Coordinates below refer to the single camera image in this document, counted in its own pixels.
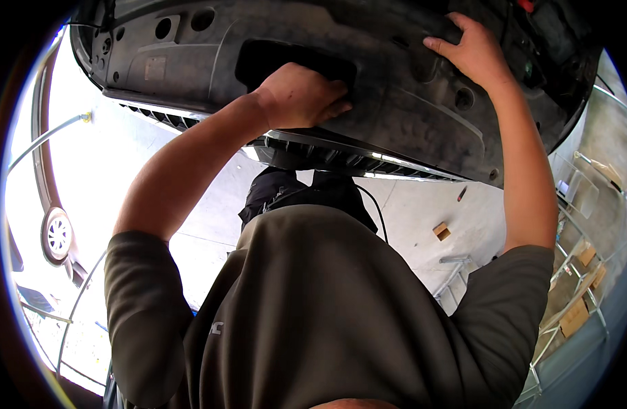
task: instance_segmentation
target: printed logo on shirt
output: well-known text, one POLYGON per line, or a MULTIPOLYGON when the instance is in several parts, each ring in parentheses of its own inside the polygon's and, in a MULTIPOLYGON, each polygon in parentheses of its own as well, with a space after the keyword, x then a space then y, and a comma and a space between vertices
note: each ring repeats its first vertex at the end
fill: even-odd
POLYGON ((210 334, 215 334, 215 335, 220 335, 220 330, 218 329, 218 327, 222 327, 223 325, 225 325, 225 323, 222 323, 220 321, 212 323, 211 324, 211 329, 209 330, 209 333, 210 334))

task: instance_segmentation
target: olive green t-shirt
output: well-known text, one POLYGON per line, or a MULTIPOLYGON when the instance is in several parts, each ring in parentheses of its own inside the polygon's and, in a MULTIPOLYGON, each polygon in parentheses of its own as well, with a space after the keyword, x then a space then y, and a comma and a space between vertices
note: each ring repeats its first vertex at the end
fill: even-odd
POLYGON ((166 244, 108 246, 113 373, 127 406, 507 408, 520 394, 554 253, 524 246, 469 275, 448 317, 402 257, 344 212, 254 218, 196 316, 166 244))

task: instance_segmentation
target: black shorts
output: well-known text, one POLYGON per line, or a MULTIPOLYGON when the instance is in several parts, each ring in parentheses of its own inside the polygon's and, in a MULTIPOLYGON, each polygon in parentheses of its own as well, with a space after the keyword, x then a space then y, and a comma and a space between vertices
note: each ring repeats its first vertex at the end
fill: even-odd
POLYGON ((311 186, 300 182, 294 170, 267 168, 252 181, 245 207, 238 216, 241 231, 254 217, 296 204, 317 204, 346 212, 373 233, 377 226, 363 206, 361 193, 350 176, 315 171, 311 186))

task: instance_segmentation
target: wheel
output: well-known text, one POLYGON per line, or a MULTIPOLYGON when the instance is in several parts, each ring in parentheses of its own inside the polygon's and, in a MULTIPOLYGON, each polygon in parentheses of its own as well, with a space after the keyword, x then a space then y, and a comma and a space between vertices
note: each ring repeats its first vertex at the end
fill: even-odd
POLYGON ((61 266, 72 244, 72 225, 62 208, 49 208, 40 229, 40 245, 49 264, 61 266))

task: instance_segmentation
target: car underside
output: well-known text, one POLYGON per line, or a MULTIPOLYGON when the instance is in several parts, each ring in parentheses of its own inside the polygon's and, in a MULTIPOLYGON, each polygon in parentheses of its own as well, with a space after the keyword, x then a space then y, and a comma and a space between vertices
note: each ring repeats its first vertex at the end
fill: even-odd
POLYGON ((602 51, 569 0, 86 1, 71 42, 105 96, 181 131, 289 61, 345 81, 351 111, 244 147, 272 166, 501 187, 488 94, 423 45, 460 41, 449 11, 493 31, 552 152, 584 110, 602 51))

